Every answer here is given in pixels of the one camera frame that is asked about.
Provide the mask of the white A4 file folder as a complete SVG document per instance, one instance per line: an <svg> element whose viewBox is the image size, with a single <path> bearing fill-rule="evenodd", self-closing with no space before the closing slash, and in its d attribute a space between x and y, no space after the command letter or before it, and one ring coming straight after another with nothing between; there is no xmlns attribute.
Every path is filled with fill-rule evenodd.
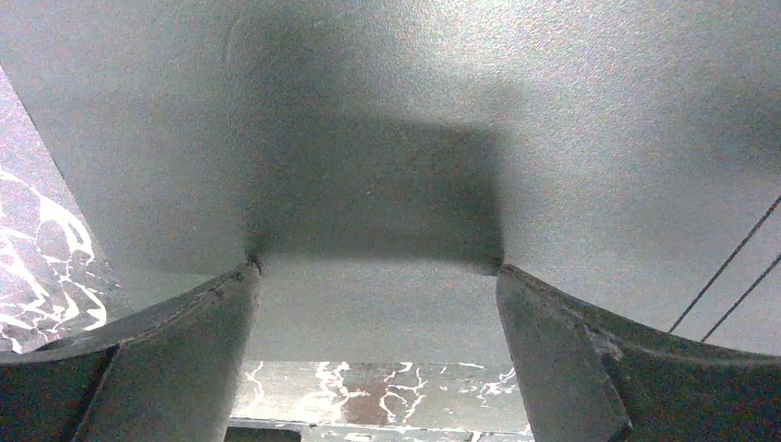
<svg viewBox="0 0 781 442"><path fill-rule="evenodd" d="M251 256L257 359L503 363L492 271L780 351L776 1L5 1L145 308Z"/></svg>

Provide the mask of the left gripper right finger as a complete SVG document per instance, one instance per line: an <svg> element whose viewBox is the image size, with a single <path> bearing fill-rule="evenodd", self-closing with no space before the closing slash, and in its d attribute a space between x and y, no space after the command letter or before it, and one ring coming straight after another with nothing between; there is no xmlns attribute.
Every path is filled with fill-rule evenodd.
<svg viewBox="0 0 781 442"><path fill-rule="evenodd" d="M507 265L496 304L538 441L776 441L780 360L667 334Z"/></svg>

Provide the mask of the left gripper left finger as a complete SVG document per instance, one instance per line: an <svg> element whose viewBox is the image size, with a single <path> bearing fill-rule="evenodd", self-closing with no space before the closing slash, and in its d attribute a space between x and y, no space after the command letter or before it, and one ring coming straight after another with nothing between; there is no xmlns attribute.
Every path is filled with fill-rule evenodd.
<svg viewBox="0 0 781 442"><path fill-rule="evenodd" d="M96 330L2 354L2 439L222 440L261 280L246 262Z"/></svg>

